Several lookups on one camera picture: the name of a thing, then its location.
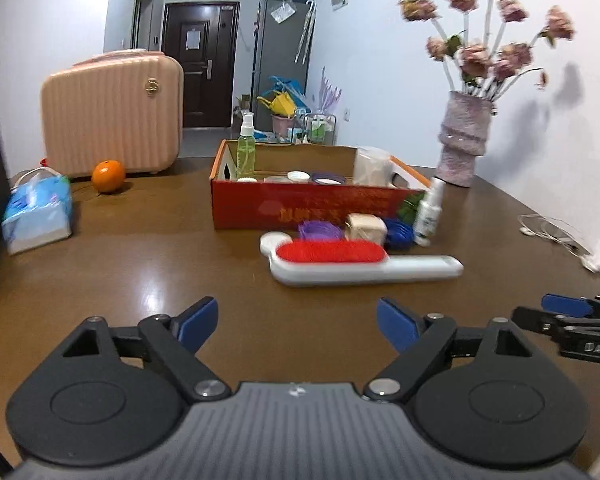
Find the translucent plastic container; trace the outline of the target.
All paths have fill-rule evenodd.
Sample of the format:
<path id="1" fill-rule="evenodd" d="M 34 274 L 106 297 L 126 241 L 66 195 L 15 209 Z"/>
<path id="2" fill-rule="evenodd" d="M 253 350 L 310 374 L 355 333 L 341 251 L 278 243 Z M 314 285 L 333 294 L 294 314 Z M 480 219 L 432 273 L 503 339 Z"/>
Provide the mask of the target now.
<path id="1" fill-rule="evenodd" d="M 381 148 L 356 149 L 352 181 L 354 185 L 388 188 L 392 176 L 391 155 Z"/>

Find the green liquid spray bottle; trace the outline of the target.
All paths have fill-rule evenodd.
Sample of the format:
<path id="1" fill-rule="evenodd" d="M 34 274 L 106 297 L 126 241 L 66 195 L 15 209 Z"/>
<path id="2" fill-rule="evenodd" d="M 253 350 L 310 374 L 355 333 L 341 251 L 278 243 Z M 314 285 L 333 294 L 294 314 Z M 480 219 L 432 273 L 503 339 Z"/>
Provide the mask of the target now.
<path id="1" fill-rule="evenodd" d="M 256 169 L 256 139 L 253 136 L 253 114 L 242 116 L 237 143 L 236 170 L 238 178 L 251 177 Z"/>

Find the beige cube block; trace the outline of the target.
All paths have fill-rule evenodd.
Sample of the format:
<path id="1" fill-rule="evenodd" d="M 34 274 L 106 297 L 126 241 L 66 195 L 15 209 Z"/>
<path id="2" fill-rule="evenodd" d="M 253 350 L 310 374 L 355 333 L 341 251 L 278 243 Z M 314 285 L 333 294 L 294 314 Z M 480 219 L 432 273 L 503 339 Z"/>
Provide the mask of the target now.
<path id="1" fill-rule="evenodd" d="M 373 214 L 349 214 L 344 225 L 347 240 L 365 240 L 380 246 L 385 244 L 388 228 L 384 220 Z"/>

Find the small white spray bottle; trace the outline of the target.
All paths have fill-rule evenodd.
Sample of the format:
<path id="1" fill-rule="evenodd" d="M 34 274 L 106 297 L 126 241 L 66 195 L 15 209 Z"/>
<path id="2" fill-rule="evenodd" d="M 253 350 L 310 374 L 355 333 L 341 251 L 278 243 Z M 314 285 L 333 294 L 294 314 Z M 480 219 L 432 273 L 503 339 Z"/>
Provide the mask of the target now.
<path id="1" fill-rule="evenodd" d="M 431 237 L 437 231 L 442 211 L 442 198 L 445 183 L 433 178 L 424 198 L 420 201 L 413 224 L 414 242 L 422 247 L 428 246 Z"/>

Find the grey refrigerator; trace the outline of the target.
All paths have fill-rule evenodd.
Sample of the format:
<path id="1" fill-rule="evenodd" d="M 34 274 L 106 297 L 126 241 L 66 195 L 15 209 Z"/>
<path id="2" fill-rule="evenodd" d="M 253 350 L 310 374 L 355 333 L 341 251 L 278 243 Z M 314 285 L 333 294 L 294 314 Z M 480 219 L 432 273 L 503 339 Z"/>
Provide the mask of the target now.
<path id="1" fill-rule="evenodd" d="M 254 38 L 251 76 L 251 111 L 254 128 L 272 129 L 270 111 L 257 100 L 258 96 L 271 99 L 275 82 L 272 76 L 298 81 L 306 90 L 310 56 L 297 58 L 301 46 L 303 26 L 311 10 L 312 0 L 260 0 Z"/>

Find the purple plastic lid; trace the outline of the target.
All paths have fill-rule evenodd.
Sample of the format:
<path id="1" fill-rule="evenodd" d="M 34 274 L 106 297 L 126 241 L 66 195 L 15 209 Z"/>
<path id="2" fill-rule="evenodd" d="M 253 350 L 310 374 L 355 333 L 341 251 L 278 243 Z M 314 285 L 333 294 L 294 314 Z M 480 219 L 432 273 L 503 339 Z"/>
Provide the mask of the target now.
<path id="1" fill-rule="evenodd" d="M 300 240 L 342 240 L 343 230 L 328 221 L 309 220 L 299 226 Z"/>

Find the pink ceramic vase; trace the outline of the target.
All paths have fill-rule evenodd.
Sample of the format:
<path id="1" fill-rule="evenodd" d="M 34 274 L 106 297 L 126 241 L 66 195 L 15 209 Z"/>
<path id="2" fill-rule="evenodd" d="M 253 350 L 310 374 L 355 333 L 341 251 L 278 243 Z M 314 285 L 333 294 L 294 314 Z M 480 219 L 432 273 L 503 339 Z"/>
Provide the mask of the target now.
<path id="1" fill-rule="evenodd" d="M 486 154 L 493 117 L 491 101 L 451 91 L 438 140 L 442 151 L 436 177 L 447 184 L 470 188 L 476 160 Z"/>

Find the white jar lid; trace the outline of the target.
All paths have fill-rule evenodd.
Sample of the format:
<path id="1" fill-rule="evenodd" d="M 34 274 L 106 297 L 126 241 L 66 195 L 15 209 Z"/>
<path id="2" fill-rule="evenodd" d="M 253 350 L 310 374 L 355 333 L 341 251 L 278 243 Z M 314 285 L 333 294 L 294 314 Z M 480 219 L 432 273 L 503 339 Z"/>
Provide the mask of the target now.
<path id="1" fill-rule="evenodd" d="M 292 183 L 286 176 L 268 176 L 264 178 L 264 183 L 271 184 L 288 184 Z"/>

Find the dark blue lid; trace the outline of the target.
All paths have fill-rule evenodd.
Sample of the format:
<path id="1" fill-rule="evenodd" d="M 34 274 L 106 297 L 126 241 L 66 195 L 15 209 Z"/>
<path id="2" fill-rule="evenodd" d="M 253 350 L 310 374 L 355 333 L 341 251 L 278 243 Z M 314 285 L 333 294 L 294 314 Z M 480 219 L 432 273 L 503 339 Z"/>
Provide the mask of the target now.
<path id="1" fill-rule="evenodd" d="M 400 219 L 383 218 L 386 226 L 384 246 L 391 250 L 407 250 L 414 244 L 413 228 Z"/>

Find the dried pink roses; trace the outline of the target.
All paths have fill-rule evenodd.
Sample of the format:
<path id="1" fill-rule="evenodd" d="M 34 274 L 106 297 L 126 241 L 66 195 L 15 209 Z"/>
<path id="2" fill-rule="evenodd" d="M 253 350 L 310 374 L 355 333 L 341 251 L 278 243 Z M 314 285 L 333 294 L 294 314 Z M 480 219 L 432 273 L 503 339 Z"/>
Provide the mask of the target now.
<path id="1" fill-rule="evenodd" d="M 429 23 L 436 33 L 426 41 L 428 58 L 440 64 L 452 91 L 495 103 L 522 76 L 537 73 L 536 85 L 548 84 L 546 70 L 533 65 L 533 49 L 544 41 L 552 49 L 571 41 L 576 26 L 560 6 L 545 14 L 542 27 L 528 41 L 503 41 L 510 24 L 527 21 L 529 12 L 519 0 L 444 0 L 462 16 L 459 32 L 450 34 L 441 24 L 434 0 L 400 0 L 401 18 L 407 23 Z"/>

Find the white bottle cap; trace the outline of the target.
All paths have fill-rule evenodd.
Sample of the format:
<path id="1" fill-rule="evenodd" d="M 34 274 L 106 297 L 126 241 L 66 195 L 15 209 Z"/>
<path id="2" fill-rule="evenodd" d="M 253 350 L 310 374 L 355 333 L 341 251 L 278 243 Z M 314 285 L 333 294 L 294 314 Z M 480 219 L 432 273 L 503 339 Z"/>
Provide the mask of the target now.
<path id="1" fill-rule="evenodd" d="M 311 176 L 307 172 L 301 170 L 288 171 L 286 174 L 286 178 L 290 182 L 294 183 L 306 183 L 309 182 L 309 180 L 311 180 Z"/>

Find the white red lint brush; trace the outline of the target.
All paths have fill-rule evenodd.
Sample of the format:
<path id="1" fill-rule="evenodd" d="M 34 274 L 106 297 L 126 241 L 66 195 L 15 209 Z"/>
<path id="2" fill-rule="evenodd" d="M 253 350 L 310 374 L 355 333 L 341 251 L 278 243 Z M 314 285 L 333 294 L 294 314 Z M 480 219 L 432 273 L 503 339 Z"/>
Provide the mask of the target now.
<path id="1" fill-rule="evenodd" d="M 272 277 L 288 286 L 370 285 L 458 278 L 451 256 L 390 256 L 367 240 L 294 240 L 282 232 L 260 237 Z"/>

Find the white wired earphones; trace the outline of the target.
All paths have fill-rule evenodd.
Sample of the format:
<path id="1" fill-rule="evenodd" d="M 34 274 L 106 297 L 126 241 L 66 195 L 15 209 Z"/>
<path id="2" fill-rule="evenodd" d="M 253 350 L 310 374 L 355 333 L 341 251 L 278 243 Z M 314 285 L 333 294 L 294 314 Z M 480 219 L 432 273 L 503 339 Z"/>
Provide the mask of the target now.
<path id="1" fill-rule="evenodd" d="M 568 222 L 542 214 L 520 214 L 517 220 L 522 235 L 560 246 L 577 258 L 585 270 L 600 274 L 600 246 L 596 249 L 586 248 L 580 234 Z"/>

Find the orange fruit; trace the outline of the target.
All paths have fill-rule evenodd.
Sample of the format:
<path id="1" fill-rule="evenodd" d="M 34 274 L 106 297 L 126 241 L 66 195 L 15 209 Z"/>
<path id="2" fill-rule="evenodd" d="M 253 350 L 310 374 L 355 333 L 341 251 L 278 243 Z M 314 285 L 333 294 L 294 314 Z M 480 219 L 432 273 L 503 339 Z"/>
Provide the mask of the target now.
<path id="1" fill-rule="evenodd" d="M 107 159 L 100 162 L 92 171 L 91 182 L 99 194 L 118 192 L 125 181 L 125 170 L 121 162 Z"/>

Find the blue translucent lid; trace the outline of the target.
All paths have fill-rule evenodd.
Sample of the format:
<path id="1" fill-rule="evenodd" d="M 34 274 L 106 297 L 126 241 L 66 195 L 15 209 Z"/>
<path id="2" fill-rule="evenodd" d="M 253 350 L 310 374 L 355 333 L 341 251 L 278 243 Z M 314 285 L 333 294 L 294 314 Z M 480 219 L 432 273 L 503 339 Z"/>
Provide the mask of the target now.
<path id="1" fill-rule="evenodd" d="M 320 185 L 345 185 L 347 183 L 346 177 L 330 172 L 312 172 L 310 179 Z"/>

